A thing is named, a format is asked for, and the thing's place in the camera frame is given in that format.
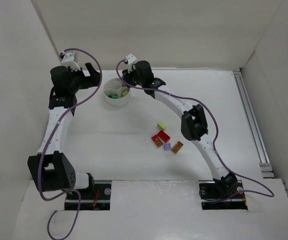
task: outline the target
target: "white wall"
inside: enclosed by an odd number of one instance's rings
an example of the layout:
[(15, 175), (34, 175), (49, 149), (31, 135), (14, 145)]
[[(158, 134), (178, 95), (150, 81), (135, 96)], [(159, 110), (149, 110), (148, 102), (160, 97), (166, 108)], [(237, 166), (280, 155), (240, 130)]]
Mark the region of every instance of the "white wall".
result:
[(29, 0), (0, 0), (0, 240), (9, 240), (47, 122), (58, 64)]
[(288, 0), (243, 69), (273, 169), (288, 187)]
[(88, 50), (105, 69), (129, 53), (155, 67), (243, 67), (282, 2), (34, 1), (57, 50)]

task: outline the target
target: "white cylindrical container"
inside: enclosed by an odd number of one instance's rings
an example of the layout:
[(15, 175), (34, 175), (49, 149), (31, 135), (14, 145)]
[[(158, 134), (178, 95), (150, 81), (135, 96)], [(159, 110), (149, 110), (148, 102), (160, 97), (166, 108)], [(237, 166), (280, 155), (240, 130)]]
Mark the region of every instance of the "white cylindrical container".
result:
[(130, 100), (130, 88), (123, 86), (123, 83), (118, 78), (109, 80), (104, 85), (104, 95), (108, 104), (116, 107), (121, 107)]

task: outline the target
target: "red lego brick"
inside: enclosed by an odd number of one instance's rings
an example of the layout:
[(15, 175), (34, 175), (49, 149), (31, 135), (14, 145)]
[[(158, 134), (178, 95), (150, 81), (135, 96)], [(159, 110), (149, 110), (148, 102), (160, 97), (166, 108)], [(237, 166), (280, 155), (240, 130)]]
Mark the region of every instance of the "red lego brick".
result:
[(156, 141), (157, 138), (158, 138), (158, 135), (156, 134), (155, 136), (152, 137), (152, 140), (153, 140), (153, 141)]
[(167, 134), (165, 134), (165, 132), (162, 131), (162, 130), (161, 130), (159, 133), (157, 133), (157, 136), (158, 136), (161, 140), (163, 140), (165, 143), (168, 142), (169, 139), (170, 139), (170, 136), (168, 136)]

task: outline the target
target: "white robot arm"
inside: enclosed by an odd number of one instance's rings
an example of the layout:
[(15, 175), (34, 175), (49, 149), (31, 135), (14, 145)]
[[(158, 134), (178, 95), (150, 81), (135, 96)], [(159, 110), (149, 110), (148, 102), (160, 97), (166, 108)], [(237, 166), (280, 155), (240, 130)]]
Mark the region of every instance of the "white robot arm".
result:
[(68, 127), (72, 121), (75, 109), (68, 112), (61, 120), (68, 108), (77, 104), (75, 94), (80, 89), (96, 87), (99, 84), (100, 74), (90, 63), (85, 66), (90, 76), (85, 76), (77, 64), (76, 52), (66, 52), (61, 56), (62, 66), (57, 66), (50, 71), (54, 87), (49, 96), (49, 118), (44, 139), (37, 154), (28, 158), (27, 164), (32, 178), (37, 187), (38, 164), (41, 153), (55, 127), (60, 122), (57, 131), (50, 140), (45, 153), (41, 173), (42, 191), (94, 189), (94, 179), (89, 173), (75, 172), (63, 153), (63, 144)]
[(126, 56), (125, 63), (127, 66), (123, 70), (123, 81), (131, 86), (140, 85), (146, 94), (165, 104), (181, 118), (181, 132), (203, 156), (216, 189), (223, 196), (230, 193), (238, 181), (236, 176), (223, 166), (213, 148), (212, 140), (207, 136), (208, 125), (203, 107), (174, 97), (175, 93), (166, 83), (154, 77), (147, 61), (137, 61), (137, 58), (130, 54)]
[[(162, 85), (158, 89), (175, 94), (167, 85)], [(193, 107), (191, 103), (184, 102), (162, 92), (155, 92), (155, 99), (169, 107), (179, 118), (182, 117), (184, 112), (188, 112)], [(192, 140), (191, 143), (196, 146), (203, 156), (214, 179), (221, 180), (222, 177), (229, 174), (228, 170), (219, 161), (214, 151), (212, 140), (208, 135), (204, 135), (200, 141)]]

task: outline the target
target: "white table surface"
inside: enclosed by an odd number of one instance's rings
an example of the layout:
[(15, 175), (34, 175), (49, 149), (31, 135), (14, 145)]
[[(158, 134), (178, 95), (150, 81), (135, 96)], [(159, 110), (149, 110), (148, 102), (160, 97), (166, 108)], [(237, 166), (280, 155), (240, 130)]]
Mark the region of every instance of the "white table surface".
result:
[[(248, 210), (202, 210), (196, 180), (113, 181), (109, 211), (81, 211), (67, 240), (288, 240), (288, 197), (280, 179), (262, 179), (274, 198), (246, 194)], [(245, 189), (264, 191), (250, 181)], [(12, 240), (47, 240), (46, 225), (64, 197), (44, 202), (28, 185)], [(76, 211), (58, 211), (50, 224), (64, 237)]]
[[(180, 96), (198, 98), (213, 111), (220, 128), (218, 151), (228, 166), (238, 173), (261, 177), (259, 158), (231, 71), (154, 73)], [(103, 83), (115, 77), (115, 71), (104, 71)], [(81, 90), (78, 100), (92, 91)], [(206, 117), (213, 137), (214, 124)], [(172, 145), (177, 141), (184, 144), (176, 155), (156, 148), (152, 142), (158, 122), (167, 125)], [(101, 88), (76, 109), (64, 153), (76, 170), (91, 173), (97, 180), (211, 180), (208, 166), (196, 147), (184, 139), (180, 128), (176, 114), (144, 91), (132, 89), (131, 101), (118, 108), (106, 103)]]
[[(139, 90), (131, 102), (109, 106), (102, 92), (79, 107), (64, 151), (76, 170), (112, 183), (110, 211), (82, 211), (68, 240), (285, 240), (288, 198), (280, 179), (262, 179), (259, 158), (231, 71), (155, 70), (177, 94), (196, 97), (213, 111), (219, 127), (218, 151), (236, 172), (256, 178), (274, 198), (246, 194), (249, 210), (202, 210), (198, 180), (211, 180), (197, 149), (180, 133), (180, 119)], [(104, 72), (104, 81), (114, 78)], [(91, 90), (78, 94), (85, 98)], [(184, 146), (175, 155), (156, 148), (151, 136), (164, 122), (171, 143)], [(214, 125), (208, 117), (210, 135)], [(244, 188), (264, 191), (250, 181)], [(55, 195), (47, 192), (46, 196)], [(64, 196), (44, 202), (30, 181), (12, 240), (45, 240), (47, 221), (63, 210)], [(75, 211), (59, 211), (51, 223), (56, 238), (69, 231)]]

